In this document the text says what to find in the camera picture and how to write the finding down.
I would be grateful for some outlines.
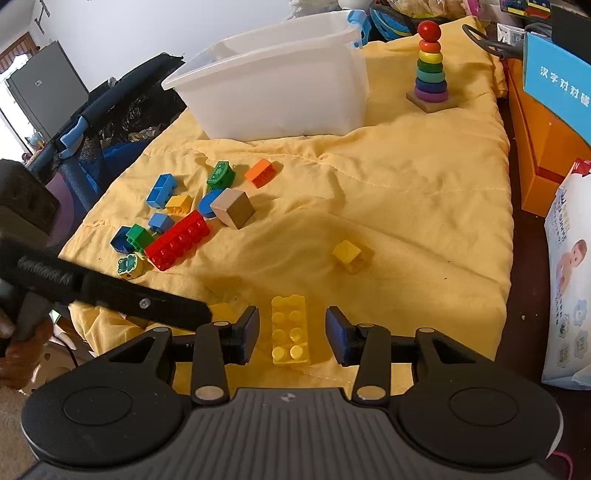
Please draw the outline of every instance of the human hand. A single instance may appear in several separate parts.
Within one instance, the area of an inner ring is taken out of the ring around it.
[[[10,338],[15,326],[0,309],[0,338]],[[26,386],[33,375],[43,353],[43,346],[53,334],[53,324],[47,317],[35,329],[29,340],[12,340],[6,348],[4,358],[0,358],[0,385],[19,390]]]

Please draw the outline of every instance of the baby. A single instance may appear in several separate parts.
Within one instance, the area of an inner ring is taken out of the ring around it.
[[[556,280],[558,280],[558,292],[564,294],[569,286],[573,268],[578,267],[587,254],[587,243],[579,240],[570,252],[565,253],[556,266]]]

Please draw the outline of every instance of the teal ring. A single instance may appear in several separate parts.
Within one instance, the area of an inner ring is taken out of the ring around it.
[[[427,73],[417,70],[417,78],[427,83],[441,83],[445,80],[445,72]]]

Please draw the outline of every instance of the red building block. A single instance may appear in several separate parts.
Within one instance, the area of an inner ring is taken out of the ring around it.
[[[185,251],[208,235],[207,222],[194,210],[147,246],[144,253],[160,271],[168,270]]]
[[[275,167],[265,158],[259,160],[244,176],[250,180],[256,188],[261,188],[265,183],[275,176]]]

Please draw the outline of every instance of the gray ribbed panel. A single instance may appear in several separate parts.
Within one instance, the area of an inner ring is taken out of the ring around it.
[[[513,472],[455,471],[420,456],[387,416],[347,403],[340,390],[238,390],[195,410],[149,459],[107,472],[39,464],[27,480],[551,480],[539,465]]]

